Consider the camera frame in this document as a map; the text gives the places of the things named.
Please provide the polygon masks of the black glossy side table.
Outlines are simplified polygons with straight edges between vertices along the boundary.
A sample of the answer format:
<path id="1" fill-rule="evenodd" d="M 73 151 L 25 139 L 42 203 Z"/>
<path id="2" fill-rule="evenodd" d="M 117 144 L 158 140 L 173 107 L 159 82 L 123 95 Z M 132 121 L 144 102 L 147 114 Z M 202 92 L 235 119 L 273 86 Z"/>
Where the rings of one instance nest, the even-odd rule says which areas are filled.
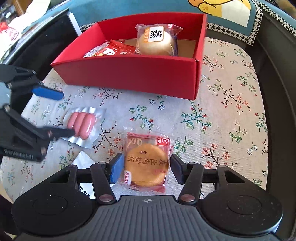
<path id="1" fill-rule="evenodd" d="M 1 63 L 34 70 L 42 80 L 52 69 L 51 63 L 80 34 L 73 13 L 64 9 L 30 27 Z"/>

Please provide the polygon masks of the small white sachet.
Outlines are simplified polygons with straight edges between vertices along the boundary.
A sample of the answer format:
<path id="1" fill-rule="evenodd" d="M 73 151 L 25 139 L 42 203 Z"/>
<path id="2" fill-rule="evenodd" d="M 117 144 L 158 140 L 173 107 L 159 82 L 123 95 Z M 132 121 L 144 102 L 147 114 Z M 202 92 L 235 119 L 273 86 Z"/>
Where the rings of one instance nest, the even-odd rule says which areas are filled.
<path id="1" fill-rule="evenodd" d="M 95 56 L 95 54 L 100 51 L 103 47 L 102 46 L 96 46 L 93 49 L 91 49 L 89 52 L 87 52 L 83 57 L 87 58 L 87 57 L 93 57 Z"/>

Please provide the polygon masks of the pink sausages packet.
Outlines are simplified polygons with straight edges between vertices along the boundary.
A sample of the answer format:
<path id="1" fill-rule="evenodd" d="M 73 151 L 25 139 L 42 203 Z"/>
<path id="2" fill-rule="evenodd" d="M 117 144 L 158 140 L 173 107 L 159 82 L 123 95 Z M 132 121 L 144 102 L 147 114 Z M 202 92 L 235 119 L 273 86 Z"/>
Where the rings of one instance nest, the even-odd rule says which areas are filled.
<path id="1" fill-rule="evenodd" d="M 101 124 L 105 114 L 105 108 L 86 106 L 69 109 L 64 116 L 62 127 L 73 129 L 75 133 L 72 137 L 62 139 L 82 148 L 91 149 L 102 132 Z"/>

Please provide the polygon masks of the red snack packet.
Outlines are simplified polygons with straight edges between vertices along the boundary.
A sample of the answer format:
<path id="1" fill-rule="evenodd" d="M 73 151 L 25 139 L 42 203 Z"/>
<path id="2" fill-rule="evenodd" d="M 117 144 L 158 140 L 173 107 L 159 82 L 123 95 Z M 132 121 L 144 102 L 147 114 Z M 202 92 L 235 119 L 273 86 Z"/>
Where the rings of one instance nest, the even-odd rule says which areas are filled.
<path id="1" fill-rule="evenodd" d="M 100 49 L 94 54 L 95 56 L 108 56 L 108 55 L 127 55 L 134 54 L 135 47 L 123 44 L 121 42 L 110 40 L 102 44 Z"/>

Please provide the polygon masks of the floral cushion cover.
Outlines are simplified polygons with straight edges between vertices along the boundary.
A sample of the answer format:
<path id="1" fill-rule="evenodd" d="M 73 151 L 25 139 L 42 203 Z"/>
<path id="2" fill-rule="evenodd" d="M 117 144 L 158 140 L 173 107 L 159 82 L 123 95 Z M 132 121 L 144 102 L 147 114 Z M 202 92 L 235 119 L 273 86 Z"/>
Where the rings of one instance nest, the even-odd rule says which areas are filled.
<path id="1" fill-rule="evenodd" d="M 65 94 L 61 101 L 33 96 L 22 115 L 36 126 L 60 127 L 71 108 L 106 109 L 98 139 L 85 153 L 110 161 L 123 150 L 125 132 L 162 133 L 174 142 L 184 162 L 207 169 L 226 165 L 261 188 L 266 187 L 268 133 L 262 95 L 247 52 L 235 44 L 207 38 L 195 100 L 67 85 L 51 70 L 44 83 Z"/>

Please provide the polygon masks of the teal lion sofa cover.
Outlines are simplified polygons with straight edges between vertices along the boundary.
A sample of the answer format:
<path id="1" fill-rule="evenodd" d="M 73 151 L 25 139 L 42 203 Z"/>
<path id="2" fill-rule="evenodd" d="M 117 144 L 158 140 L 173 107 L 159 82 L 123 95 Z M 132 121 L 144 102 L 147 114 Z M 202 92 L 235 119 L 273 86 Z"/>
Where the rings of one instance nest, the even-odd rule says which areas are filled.
<path id="1" fill-rule="evenodd" d="M 255 1 L 50 1 L 47 15 L 69 9 L 81 29 L 119 16 L 152 12 L 207 14 L 207 28 L 253 45 L 262 22 Z"/>

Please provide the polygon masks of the round white bun packet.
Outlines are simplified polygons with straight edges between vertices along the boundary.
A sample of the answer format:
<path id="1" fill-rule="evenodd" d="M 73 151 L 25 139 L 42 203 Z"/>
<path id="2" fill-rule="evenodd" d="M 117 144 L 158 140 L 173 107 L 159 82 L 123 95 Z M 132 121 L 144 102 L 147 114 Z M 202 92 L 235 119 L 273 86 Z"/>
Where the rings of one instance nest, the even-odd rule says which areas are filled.
<path id="1" fill-rule="evenodd" d="M 174 56 L 174 35 L 183 28 L 174 24 L 137 24 L 136 54 Z"/>

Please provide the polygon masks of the dark blue snack packet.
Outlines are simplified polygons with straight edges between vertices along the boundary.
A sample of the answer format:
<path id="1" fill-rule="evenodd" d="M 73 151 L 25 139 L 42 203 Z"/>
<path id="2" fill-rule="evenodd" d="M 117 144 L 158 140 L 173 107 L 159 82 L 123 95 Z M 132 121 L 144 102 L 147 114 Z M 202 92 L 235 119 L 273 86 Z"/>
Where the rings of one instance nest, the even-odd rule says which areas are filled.
<path id="1" fill-rule="evenodd" d="M 174 43 L 175 43 L 174 56 L 178 56 L 178 37 L 177 37 L 177 35 L 174 35 Z"/>

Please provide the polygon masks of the white noodle snack packet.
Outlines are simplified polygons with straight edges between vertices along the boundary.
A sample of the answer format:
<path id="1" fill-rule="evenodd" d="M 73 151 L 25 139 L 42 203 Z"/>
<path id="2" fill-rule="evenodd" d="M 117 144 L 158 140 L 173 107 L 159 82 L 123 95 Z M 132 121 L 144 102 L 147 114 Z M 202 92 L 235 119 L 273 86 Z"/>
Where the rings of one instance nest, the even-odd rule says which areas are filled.
<path id="1" fill-rule="evenodd" d="M 84 151 L 81 151 L 75 158 L 75 160 L 72 162 L 72 164 L 76 165 L 78 169 L 88 169 L 94 163 L 95 161 L 93 161 Z M 87 195 L 90 199 L 95 199 L 92 183 L 80 182 L 79 190 L 85 195 Z"/>

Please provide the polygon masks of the meat floss cake packet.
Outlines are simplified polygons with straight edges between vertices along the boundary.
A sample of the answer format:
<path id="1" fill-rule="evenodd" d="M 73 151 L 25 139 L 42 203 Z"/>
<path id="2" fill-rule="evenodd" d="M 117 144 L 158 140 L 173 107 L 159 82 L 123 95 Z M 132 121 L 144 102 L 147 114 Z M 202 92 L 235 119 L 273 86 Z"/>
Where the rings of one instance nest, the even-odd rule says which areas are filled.
<path id="1" fill-rule="evenodd" d="M 135 191 L 164 193 L 173 153 L 172 138 L 151 130 L 125 128 L 119 184 Z"/>

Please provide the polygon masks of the red cardboard box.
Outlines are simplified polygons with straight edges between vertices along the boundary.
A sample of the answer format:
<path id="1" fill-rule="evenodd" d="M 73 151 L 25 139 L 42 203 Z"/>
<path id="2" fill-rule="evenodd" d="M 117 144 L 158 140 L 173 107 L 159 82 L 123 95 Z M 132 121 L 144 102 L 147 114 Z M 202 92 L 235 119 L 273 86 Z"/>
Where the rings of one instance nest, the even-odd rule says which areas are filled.
<path id="1" fill-rule="evenodd" d="M 137 24 L 175 24 L 177 57 L 108 55 L 85 57 L 92 48 L 109 40 L 136 38 Z M 110 87 L 194 100 L 202 69 L 207 16 L 197 13 L 159 12 L 121 16 L 95 23 L 77 37 L 52 62 L 66 84 Z"/>

